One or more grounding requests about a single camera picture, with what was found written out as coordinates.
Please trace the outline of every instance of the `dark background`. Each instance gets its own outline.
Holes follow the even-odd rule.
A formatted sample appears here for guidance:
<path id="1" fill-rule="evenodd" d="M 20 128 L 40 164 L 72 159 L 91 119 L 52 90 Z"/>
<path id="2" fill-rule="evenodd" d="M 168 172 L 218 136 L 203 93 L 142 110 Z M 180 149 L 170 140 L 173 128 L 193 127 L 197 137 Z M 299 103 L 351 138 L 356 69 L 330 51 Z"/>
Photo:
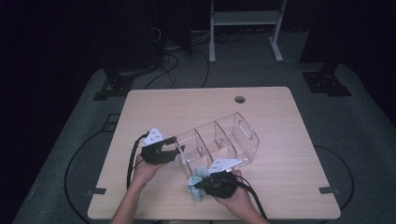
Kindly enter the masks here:
<path id="1" fill-rule="evenodd" d="M 229 9 L 278 7 L 275 1 L 264 2 L 240 1 Z M 208 28 L 209 1 L 154 1 L 140 13 L 128 15 L 124 11 L 125 16 L 116 19 L 114 13 L 106 15 L 110 8 L 117 8 L 114 4 L 127 4 L 133 11 L 142 7 L 142 1 L 111 1 L 112 6 L 105 0 L 87 3 L 90 1 L 0 1 L 2 223 L 15 217 L 84 87 L 103 60 L 114 59 L 112 65 L 125 61 L 130 66 L 142 66 L 142 62 L 154 64 L 153 58 L 161 54 L 147 41 L 152 39 L 149 27 L 134 26 L 137 21 L 145 21 L 142 13 L 148 14 L 148 25 L 158 22 L 173 37 L 183 34 L 177 34 L 169 24 Z M 228 4 L 219 0 L 217 8 L 227 8 Z M 160 16 L 153 16 L 157 14 L 151 14 L 152 10 Z M 395 13 L 395 1 L 390 0 L 289 0 L 282 29 L 295 32 L 311 28 L 301 62 L 326 62 L 337 57 L 359 75 L 367 91 L 396 123 Z M 121 24 L 129 21 L 134 28 L 124 29 Z M 123 42 L 125 37 L 134 41 Z M 136 48 L 134 43 L 139 41 L 144 44 Z M 143 61 L 136 57 L 137 52 L 147 53 Z"/>

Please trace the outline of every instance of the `wooden table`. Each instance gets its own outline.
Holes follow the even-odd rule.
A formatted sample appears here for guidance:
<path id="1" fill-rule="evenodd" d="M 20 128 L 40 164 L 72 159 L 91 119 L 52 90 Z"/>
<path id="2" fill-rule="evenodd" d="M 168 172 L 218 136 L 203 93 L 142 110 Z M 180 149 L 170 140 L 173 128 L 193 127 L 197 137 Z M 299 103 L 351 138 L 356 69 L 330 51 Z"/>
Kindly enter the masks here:
<path id="1" fill-rule="evenodd" d="M 245 97 L 238 104 L 234 98 Z M 260 138 L 253 163 L 241 167 L 269 219 L 335 219 L 341 215 L 318 155 L 290 90 L 285 87 L 130 91 L 114 133 L 90 218 L 112 218 L 126 192 L 134 141 L 152 128 L 164 137 L 179 135 L 238 111 Z M 176 160 L 144 188 L 135 218 L 160 220 L 237 220 L 211 196 L 195 202 L 187 176 Z"/>

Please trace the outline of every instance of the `clear plastic container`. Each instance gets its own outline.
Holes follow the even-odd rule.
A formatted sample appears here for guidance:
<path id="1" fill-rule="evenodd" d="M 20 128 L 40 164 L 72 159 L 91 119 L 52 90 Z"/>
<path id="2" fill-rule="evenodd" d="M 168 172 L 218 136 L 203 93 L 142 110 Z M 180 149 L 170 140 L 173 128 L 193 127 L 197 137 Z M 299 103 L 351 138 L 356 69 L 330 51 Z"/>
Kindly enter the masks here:
<path id="1" fill-rule="evenodd" d="M 216 159 L 241 159 L 235 169 L 249 164 L 259 143 L 257 134 L 238 112 L 182 133 L 176 142 L 188 177 L 196 167 L 209 168 Z"/>

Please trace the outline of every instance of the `floor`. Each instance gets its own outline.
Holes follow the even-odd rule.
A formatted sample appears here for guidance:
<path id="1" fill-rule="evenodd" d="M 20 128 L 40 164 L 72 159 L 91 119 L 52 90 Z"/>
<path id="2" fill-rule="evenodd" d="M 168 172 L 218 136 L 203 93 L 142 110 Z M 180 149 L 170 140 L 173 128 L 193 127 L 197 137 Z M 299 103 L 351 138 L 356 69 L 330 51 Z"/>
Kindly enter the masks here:
<path id="1" fill-rule="evenodd" d="M 318 71 L 322 64 L 298 63 L 307 33 L 280 34 L 278 44 L 283 63 L 275 61 L 268 43 L 270 34 L 238 36 L 240 41 L 216 45 L 217 61 L 213 64 L 206 61 L 207 43 L 195 45 L 194 49 L 199 51 L 192 54 L 170 53 L 172 56 L 163 57 L 163 67 L 170 70 L 177 62 L 175 69 L 160 76 L 163 69 L 158 68 L 138 77 L 132 89 L 201 88 L 204 84 L 204 88 L 288 87 L 342 208 L 342 215 L 329 223 L 395 223 L 396 128 L 361 85 L 359 77 L 340 64 L 335 75 L 352 95 L 331 97 L 312 93 L 302 72 Z M 105 80 L 103 70 L 92 74 L 14 223 L 108 222 L 91 220 L 86 215 L 112 139 L 112 132 L 95 133 L 101 130 L 109 114 L 121 112 L 125 101 L 125 97 L 92 100 Z M 320 222 L 271 220 L 271 223 Z"/>

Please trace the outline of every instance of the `black cable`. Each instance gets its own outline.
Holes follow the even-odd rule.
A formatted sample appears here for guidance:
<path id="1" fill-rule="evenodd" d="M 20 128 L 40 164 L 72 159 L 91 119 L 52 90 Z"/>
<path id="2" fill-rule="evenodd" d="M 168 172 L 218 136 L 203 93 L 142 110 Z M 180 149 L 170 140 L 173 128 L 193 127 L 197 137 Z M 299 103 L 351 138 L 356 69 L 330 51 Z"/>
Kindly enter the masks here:
<path id="1" fill-rule="evenodd" d="M 174 70 L 174 69 L 177 67 L 177 65 L 178 65 L 178 58 L 177 58 L 176 56 L 174 56 L 174 55 L 171 55 L 171 54 L 169 54 L 168 56 L 171 56 L 171 57 L 173 57 L 174 59 L 176 59 L 175 65 L 174 65 L 173 67 L 171 67 L 171 69 L 165 70 L 165 72 L 163 72 L 163 73 L 159 74 L 158 76 L 156 76 L 155 78 L 153 78 L 153 79 L 146 85 L 145 90 L 147 90 L 147 89 L 149 88 L 149 85 L 151 85 L 151 83 L 153 83 L 157 78 L 159 78 L 159 77 L 161 77 L 161 76 L 163 76 L 163 75 L 165 75 L 165 74 L 168 74 L 170 71 Z"/>
<path id="2" fill-rule="evenodd" d="M 148 135 L 149 135 L 149 132 L 147 132 L 147 133 L 145 133 L 145 134 L 142 134 L 142 136 L 140 136 L 139 138 L 137 138 L 136 141 L 134 141 L 134 148 L 132 149 L 132 152 L 131 152 L 131 157 L 130 157 L 130 159 L 129 159 L 129 165 L 128 165 L 128 173 L 127 173 L 127 176 L 126 176 L 126 188 L 127 188 L 127 189 L 128 189 L 129 186 L 131 185 L 131 174 L 132 174 L 132 170 L 135 168 L 135 166 L 134 166 L 134 156 L 135 156 L 135 154 L 136 154 L 137 146 L 139 145 L 140 140 L 141 140 L 142 138 L 146 138 Z"/>
<path id="3" fill-rule="evenodd" d="M 107 128 L 109 128 L 109 127 L 111 127 L 111 126 L 113 126 L 113 125 L 116 125 L 116 126 L 117 126 L 117 122 L 110 122 L 110 121 L 109 121 L 109 117 L 110 117 L 110 116 L 113 116 L 113 115 L 116 115 L 116 114 L 109 114 L 109 115 L 107 116 L 106 123 L 103 125 L 102 129 L 101 129 L 100 131 L 94 133 L 94 134 L 93 134 L 91 137 L 89 137 L 87 140 L 85 140 L 85 142 L 77 149 L 77 151 L 73 154 L 72 158 L 70 159 L 69 163 L 67 164 L 67 168 L 66 168 L 66 171 L 65 171 L 65 173 L 64 173 L 64 195 L 66 196 L 66 200 L 67 200 L 67 202 L 69 203 L 70 207 L 73 209 L 73 211 L 78 215 L 78 217 L 80 217 L 80 218 L 84 221 L 84 223 L 87 223 L 87 224 L 90 224 L 91 222 L 90 222 L 87 218 L 85 218 L 85 217 L 77 210 L 77 208 L 73 205 L 73 203 L 72 203 L 72 201 L 71 201 L 71 199 L 70 199 L 69 192 L 68 192 L 68 190 L 67 190 L 67 177 L 68 177 L 68 174 L 69 174 L 69 170 L 70 170 L 71 164 L 73 163 L 73 161 L 74 161 L 75 157 L 77 156 L 77 154 L 85 147 L 85 145 L 87 145 L 88 142 L 90 142 L 90 141 L 91 141 L 96 135 L 98 135 L 99 133 L 110 133 L 110 131 L 107 131 L 107 130 L 106 130 Z"/>
<path id="4" fill-rule="evenodd" d="M 204 83 L 202 83 L 202 86 L 201 86 L 201 88 L 203 88 L 204 85 L 206 84 L 207 78 L 209 77 L 209 60 L 207 59 L 206 55 L 204 53 L 202 53 L 201 51 L 199 51 L 198 49 L 192 49 L 192 51 L 200 53 L 202 56 L 204 56 L 205 61 L 206 61 L 206 66 L 207 66 L 206 76 L 205 76 Z"/>
<path id="5" fill-rule="evenodd" d="M 91 141 L 96 135 L 98 135 L 99 133 L 101 133 L 103 130 L 100 130 L 99 132 L 93 134 L 90 138 L 88 138 L 79 148 L 78 150 L 73 154 L 72 159 L 69 161 L 69 163 L 67 164 L 67 168 L 66 168 L 66 172 L 64 174 L 64 194 L 66 196 L 67 202 L 69 203 L 70 207 L 73 209 L 73 211 L 87 224 L 90 224 L 91 222 L 89 220 L 87 220 L 78 210 L 77 208 L 73 205 L 70 197 L 69 197 L 69 192 L 67 190 L 67 176 L 69 173 L 69 169 L 70 166 L 74 160 L 74 158 L 77 156 L 77 154 L 84 148 L 85 145 L 87 145 L 87 143 L 89 141 Z"/>
<path id="6" fill-rule="evenodd" d="M 230 184 L 236 185 L 236 186 L 238 186 L 238 187 L 241 187 L 241 188 L 243 188 L 243 189 L 246 189 L 246 190 L 253 196 L 254 201 L 256 202 L 257 207 L 259 208 L 260 213 L 262 214 L 262 217 L 265 218 L 266 220 L 268 220 L 267 215 L 265 215 L 264 209 L 262 208 L 262 204 L 260 203 L 260 199 L 259 199 L 259 197 L 257 196 L 256 191 L 254 191 L 254 189 L 253 189 L 252 187 L 250 187 L 250 186 L 248 186 L 248 185 L 246 185 L 246 184 L 244 184 L 244 183 L 242 183 L 242 182 L 239 182 L 239 181 L 232 181 L 232 180 L 229 180 L 229 179 L 220 179 L 219 181 L 225 182 L 225 183 L 230 183 Z"/>
<path id="7" fill-rule="evenodd" d="M 322 147 L 322 146 L 314 146 L 314 148 L 320 148 L 320 149 L 323 149 L 323 150 L 325 150 L 325 151 L 328 151 L 328 152 L 330 152 L 330 153 L 332 153 L 341 163 L 343 163 L 344 164 L 344 166 L 345 166 L 345 168 L 346 168 L 346 170 L 347 170 L 347 172 L 348 172 L 348 174 L 349 174 L 349 178 L 350 178 L 350 187 L 351 187 L 351 190 L 350 190 L 350 194 L 349 194 L 349 196 L 348 196 L 348 198 L 346 199 L 346 201 L 343 203 L 343 205 L 341 205 L 341 207 L 340 207 L 340 210 L 342 211 L 345 207 L 347 207 L 347 205 L 350 203 L 350 201 L 352 200 L 352 198 L 353 198 L 353 195 L 354 195 L 354 193 L 355 193 L 355 180 L 354 180 L 354 178 L 353 178 L 353 174 L 352 174 L 352 172 L 350 171 L 350 168 L 349 168 L 349 166 L 347 165 L 347 163 L 343 160 L 343 158 L 341 158 L 337 153 L 335 153 L 334 151 L 332 151 L 332 150 L 330 150 L 330 149 L 328 149 L 328 148 L 326 148 L 326 147 Z M 322 222 L 319 222 L 320 224 L 323 224 L 323 223 L 326 223 L 326 222 L 328 222 L 329 220 L 325 220 L 325 221 L 322 221 Z"/>

